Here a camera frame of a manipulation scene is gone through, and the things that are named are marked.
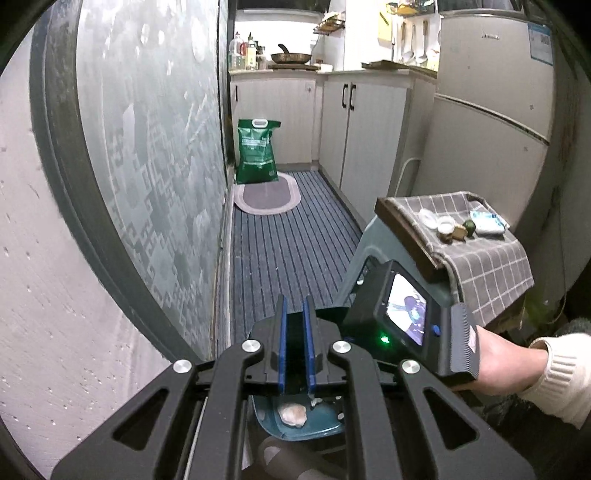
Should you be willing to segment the white knit sleeve forearm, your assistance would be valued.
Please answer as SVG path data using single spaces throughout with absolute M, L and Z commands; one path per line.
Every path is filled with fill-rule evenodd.
M 548 353 L 541 377 L 518 396 L 547 415 L 581 429 L 590 414 L 590 347 L 586 333 L 541 337 L 531 349 Z

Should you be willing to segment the person's right hand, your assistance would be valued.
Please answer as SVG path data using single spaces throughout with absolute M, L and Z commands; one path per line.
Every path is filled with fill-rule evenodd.
M 516 345 L 496 333 L 478 327 L 480 369 L 476 381 L 456 385 L 453 391 L 477 391 L 489 396 L 527 390 L 545 373 L 548 351 Z

